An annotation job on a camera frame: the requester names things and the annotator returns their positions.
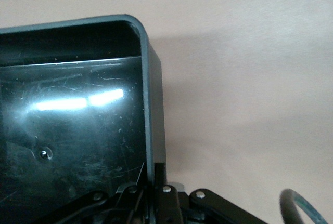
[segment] black cable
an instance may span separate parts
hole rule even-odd
[[[299,206],[315,224],[328,224],[321,214],[300,194],[285,189],[280,195],[280,209],[285,224],[304,224],[296,205]]]

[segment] scratch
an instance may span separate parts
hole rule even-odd
[[[125,162],[125,166],[126,166],[126,170],[127,170],[126,172],[127,172],[128,180],[130,180],[129,166],[127,165],[126,156],[125,156],[125,153],[124,153],[123,146],[120,146],[120,149],[121,149],[121,153],[123,154],[123,157],[124,157],[124,162]]]
[[[141,168],[141,166],[138,166],[138,167],[136,167],[136,168],[129,169],[127,172],[134,171],[134,170],[136,170],[136,169],[138,169],[138,168]]]
[[[8,198],[12,197],[17,191],[15,191],[14,193],[11,193],[10,195],[6,196],[5,198],[3,198],[0,203],[3,203],[5,200],[7,200]]]
[[[67,87],[67,86],[63,86],[63,88],[82,92],[81,90],[77,90],[77,89],[75,89],[75,88],[70,88],[70,87]]]
[[[87,82],[84,82],[86,85],[95,85],[95,86],[100,86],[100,87],[103,87],[103,85],[97,85],[97,84],[92,84],[92,83],[87,83]]]
[[[30,150],[30,149],[29,149],[29,151],[31,152],[31,154],[32,154],[33,158],[35,158],[35,159],[36,159],[36,156],[35,156],[35,154],[32,152],[32,150]]]
[[[113,179],[115,179],[115,178],[120,178],[120,177],[123,177],[124,175],[119,175],[119,176],[115,176],[115,177],[113,177]]]
[[[102,78],[102,80],[121,80],[121,78],[120,77]]]

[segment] black plastic box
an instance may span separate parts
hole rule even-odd
[[[165,163],[160,61],[128,15],[0,29],[0,223]]]

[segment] white wall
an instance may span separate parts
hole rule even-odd
[[[162,61],[170,181],[269,223],[293,188],[333,222],[333,0],[0,0],[0,27],[123,13]]]

